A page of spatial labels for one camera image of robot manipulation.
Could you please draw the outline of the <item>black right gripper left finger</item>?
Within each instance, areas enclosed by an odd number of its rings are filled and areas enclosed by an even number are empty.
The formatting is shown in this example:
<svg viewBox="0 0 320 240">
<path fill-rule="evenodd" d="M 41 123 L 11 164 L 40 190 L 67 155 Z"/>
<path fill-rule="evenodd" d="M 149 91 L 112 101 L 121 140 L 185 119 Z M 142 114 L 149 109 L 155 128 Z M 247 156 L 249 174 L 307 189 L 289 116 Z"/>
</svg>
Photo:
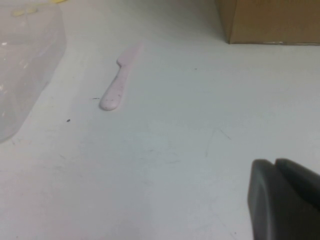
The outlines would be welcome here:
<svg viewBox="0 0 320 240">
<path fill-rule="evenodd" d="M 320 200 L 304 200 L 275 163 L 256 159 L 247 196 L 255 240 L 318 240 Z"/>
</svg>

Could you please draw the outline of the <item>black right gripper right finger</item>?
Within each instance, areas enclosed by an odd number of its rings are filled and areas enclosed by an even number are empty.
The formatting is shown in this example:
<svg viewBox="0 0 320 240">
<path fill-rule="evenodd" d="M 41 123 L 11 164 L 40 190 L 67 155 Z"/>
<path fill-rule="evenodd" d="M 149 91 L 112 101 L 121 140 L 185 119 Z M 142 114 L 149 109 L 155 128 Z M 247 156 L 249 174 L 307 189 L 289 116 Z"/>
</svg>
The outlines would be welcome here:
<svg viewBox="0 0 320 240">
<path fill-rule="evenodd" d="M 320 199 L 320 175 L 289 159 L 280 158 L 275 166 L 304 200 Z"/>
</svg>

